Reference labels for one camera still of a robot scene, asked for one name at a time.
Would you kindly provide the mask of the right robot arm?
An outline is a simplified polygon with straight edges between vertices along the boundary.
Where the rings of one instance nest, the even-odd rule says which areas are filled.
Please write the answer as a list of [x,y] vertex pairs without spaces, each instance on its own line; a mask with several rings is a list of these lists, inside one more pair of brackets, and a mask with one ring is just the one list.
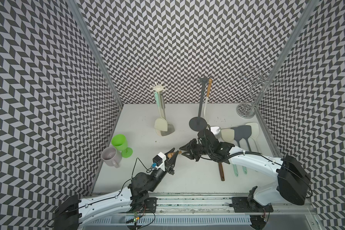
[[199,161],[207,155],[211,161],[241,165],[272,177],[273,183],[255,186],[250,191],[251,198],[262,206],[280,200],[302,206],[311,191],[311,176],[296,158],[288,155],[270,157],[245,150],[233,143],[219,141],[208,129],[201,130],[196,139],[180,147],[180,150],[191,160]]

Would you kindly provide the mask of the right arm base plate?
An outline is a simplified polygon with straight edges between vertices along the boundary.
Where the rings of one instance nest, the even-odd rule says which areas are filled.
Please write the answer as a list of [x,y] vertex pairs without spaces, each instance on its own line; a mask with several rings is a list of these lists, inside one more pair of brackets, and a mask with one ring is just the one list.
[[253,199],[247,197],[232,197],[229,207],[233,208],[236,213],[271,213],[274,212],[272,205],[262,206]]

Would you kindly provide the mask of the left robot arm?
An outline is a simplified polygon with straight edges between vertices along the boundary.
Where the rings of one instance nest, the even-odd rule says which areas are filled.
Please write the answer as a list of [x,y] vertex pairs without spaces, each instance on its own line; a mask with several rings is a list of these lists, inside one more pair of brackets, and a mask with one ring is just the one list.
[[171,149],[168,153],[158,153],[153,158],[150,173],[140,172],[127,180],[116,192],[96,197],[79,199],[77,195],[68,197],[55,210],[48,227],[54,230],[79,230],[94,220],[112,214],[137,212],[145,206],[149,192],[153,192],[166,174],[174,174],[176,158],[181,151]]

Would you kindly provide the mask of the grey spatula mint handle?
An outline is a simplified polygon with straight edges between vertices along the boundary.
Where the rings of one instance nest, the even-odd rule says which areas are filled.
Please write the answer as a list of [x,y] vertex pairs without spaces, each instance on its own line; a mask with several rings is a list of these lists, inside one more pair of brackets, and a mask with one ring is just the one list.
[[239,130],[239,133],[242,136],[242,139],[244,139],[246,141],[246,144],[248,146],[249,151],[251,151],[251,146],[249,144],[249,138],[252,134],[251,127],[248,125],[243,125],[243,126],[239,126],[237,128]]

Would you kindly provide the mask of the cream utensil rack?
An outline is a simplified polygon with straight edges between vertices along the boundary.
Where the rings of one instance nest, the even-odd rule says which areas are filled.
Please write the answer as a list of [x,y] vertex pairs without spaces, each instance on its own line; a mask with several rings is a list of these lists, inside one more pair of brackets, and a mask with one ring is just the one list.
[[[151,87],[151,91],[154,92],[158,92],[159,93],[159,97],[160,97],[160,101],[161,101],[161,106],[162,106],[162,114],[163,114],[163,118],[167,121],[166,119],[166,111],[165,111],[165,101],[164,101],[164,97],[163,97],[163,92],[165,91],[165,86],[163,86],[161,83],[157,83],[155,82],[153,85],[150,86]],[[168,130],[166,132],[163,131],[159,131],[157,129],[155,129],[156,133],[161,136],[161,137],[166,137],[169,136],[171,134],[173,134],[175,132],[175,128],[173,126],[172,123],[168,122]]]

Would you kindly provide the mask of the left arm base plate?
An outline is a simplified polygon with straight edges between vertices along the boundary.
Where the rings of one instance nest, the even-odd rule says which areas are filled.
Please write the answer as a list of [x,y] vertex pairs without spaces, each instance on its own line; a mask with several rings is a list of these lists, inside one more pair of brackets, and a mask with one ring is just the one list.
[[137,213],[145,213],[146,211],[152,211],[153,213],[155,213],[157,209],[157,201],[158,198],[149,197],[141,203],[134,205],[131,211]]

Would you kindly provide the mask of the cream turner mint handle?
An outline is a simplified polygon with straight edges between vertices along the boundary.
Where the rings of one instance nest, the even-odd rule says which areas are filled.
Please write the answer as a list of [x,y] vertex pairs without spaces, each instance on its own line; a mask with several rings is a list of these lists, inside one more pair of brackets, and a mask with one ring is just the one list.
[[[225,129],[222,129],[220,133],[221,133],[221,138],[223,139],[224,142],[233,143],[234,136],[235,136],[235,131],[233,129],[225,128]],[[232,167],[234,169],[235,176],[238,177],[239,173],[238,173],[237,166],[233,165]]]

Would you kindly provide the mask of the cream spatula wooden handle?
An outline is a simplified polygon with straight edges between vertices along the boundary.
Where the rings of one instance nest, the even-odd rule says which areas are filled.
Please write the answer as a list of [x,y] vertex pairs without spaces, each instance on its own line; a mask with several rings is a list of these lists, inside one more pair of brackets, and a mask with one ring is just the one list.
[[260,152],[261,150],[260,150],[259,145],[257,143],[257,137],[259,136],[259,125],[255,122],[250,122],[250,123],[247,123],[246,125],[251,127],[252,134],[251,134],[250,138],[254,141],[256,149],[258,150],[258,152]]

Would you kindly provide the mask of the grey turner mint handle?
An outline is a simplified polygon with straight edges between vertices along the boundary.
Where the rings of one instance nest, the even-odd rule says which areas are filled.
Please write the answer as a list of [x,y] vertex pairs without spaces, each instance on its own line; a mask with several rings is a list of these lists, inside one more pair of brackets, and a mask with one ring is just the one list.
[[[232,127],[231,129],[233,129],[234,132],[235,132],[234,140],[236,141],[237,146],[241,147],[240,146],[240,140],[242,139],[242,136],[239,133],[239,129],[237,127]],[[234,169],[235,176],[238,177],[239,176],[239,172],[238,172],[238,169],[237,169],[237,165],[234,164],[233,165],[233,169]],[[242,169],[243,169],[244,174],[247,175],[247,168],[243,166]]]

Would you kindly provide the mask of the cream spatula light wood handle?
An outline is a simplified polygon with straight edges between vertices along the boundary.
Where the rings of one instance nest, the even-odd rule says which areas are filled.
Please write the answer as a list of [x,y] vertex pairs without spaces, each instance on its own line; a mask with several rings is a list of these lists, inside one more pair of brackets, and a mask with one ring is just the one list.
[[204,104],[204,119],[206,121],[208,120],[207,116],[206,116],[206,110],[207,110],[207,106],[208,106],[208,101],[209,101],[209,95],[210,95],[210,92],[211,92],[212,82],[213,82],[213,80],[210,78],[209,82],[208,82],[207,94],[206,94],[205,104]]

